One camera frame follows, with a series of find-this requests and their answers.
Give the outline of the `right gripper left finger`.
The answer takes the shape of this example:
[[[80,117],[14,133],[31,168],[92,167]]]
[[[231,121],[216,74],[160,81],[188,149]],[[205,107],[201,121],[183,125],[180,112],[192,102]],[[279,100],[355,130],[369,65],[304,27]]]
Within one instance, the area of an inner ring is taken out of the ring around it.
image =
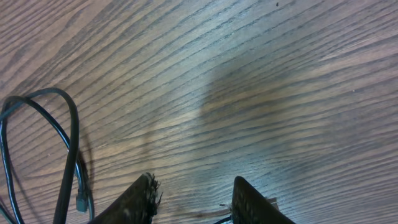
[[[155,175],[145,172],[107,209],[89,224],[151,224],[160,202],[156,202],[159,183]]]

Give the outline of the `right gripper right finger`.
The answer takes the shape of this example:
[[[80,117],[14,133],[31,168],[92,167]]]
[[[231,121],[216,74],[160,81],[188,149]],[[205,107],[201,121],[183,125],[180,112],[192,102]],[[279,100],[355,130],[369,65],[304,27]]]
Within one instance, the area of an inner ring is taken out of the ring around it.
[[[234,179],[231,218],[234,224],[294,224],[246,179]]]

